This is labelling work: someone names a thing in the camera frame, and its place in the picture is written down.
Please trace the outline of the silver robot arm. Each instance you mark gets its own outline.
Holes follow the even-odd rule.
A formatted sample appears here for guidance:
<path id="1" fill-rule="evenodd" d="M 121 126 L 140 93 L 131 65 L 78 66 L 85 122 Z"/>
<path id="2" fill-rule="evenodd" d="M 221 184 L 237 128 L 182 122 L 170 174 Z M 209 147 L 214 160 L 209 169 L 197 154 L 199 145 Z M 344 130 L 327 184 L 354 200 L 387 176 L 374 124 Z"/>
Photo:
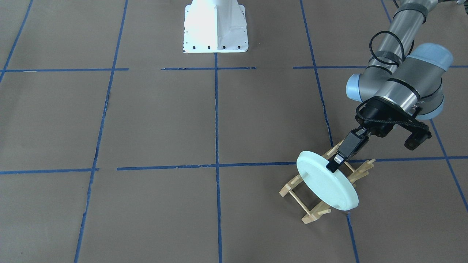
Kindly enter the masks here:
<path id="1" fill-rule="evenodd" d="M 423 43 L 415 36 L 438 0 L 402 0 L 388 30 L 371 38 L 371 58 L 362 74 L 351 76 L 346 94 L 360 104 L 358 128 L 349 132 L 326 168 L 335 172 L 368 142 L 384 138 L 395 125 L 410 132 L 404 146 L 413 151 L 432 134 L 423 121 L 437 116 L 444 105 L 442 75 L 453 63 L 445 47 Z"/>

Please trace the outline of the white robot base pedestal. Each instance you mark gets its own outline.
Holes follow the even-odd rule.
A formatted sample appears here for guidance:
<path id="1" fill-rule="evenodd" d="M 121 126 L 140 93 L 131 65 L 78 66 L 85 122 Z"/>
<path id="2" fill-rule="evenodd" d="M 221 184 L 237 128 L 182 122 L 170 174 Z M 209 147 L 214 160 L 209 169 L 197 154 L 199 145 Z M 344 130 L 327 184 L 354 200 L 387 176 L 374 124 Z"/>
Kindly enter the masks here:
<path id="1" fill-rule="evenodd" d="M 193 0 L 184 15 L 184 53 L 248 51 L 246 11 L 237 0 Z"/>

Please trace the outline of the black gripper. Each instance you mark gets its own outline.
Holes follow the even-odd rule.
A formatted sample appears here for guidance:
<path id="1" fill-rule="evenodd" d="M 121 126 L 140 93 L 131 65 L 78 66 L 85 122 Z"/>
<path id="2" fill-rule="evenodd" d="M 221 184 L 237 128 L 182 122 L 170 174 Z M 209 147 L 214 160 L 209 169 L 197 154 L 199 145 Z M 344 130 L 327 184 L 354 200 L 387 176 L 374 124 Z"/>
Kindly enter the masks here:
<path id="1" fill-rule="evenodd" d="M 384 138 L 395 125 L 403 127 L 410 133 L 413 130 L 430 128 L 423 122 L 416 120 L 415 115 L 405 112 L 400 106 L 384 99 L 371 97 L 356 108 L 356 121 L 360 127 L 369 131 L 370 135 Z M 333 159 L 326 168 L 334 173 L 341 165 L 358 153 L 367 143 L 367 132 L 351 131 L 337 149 Z"/>

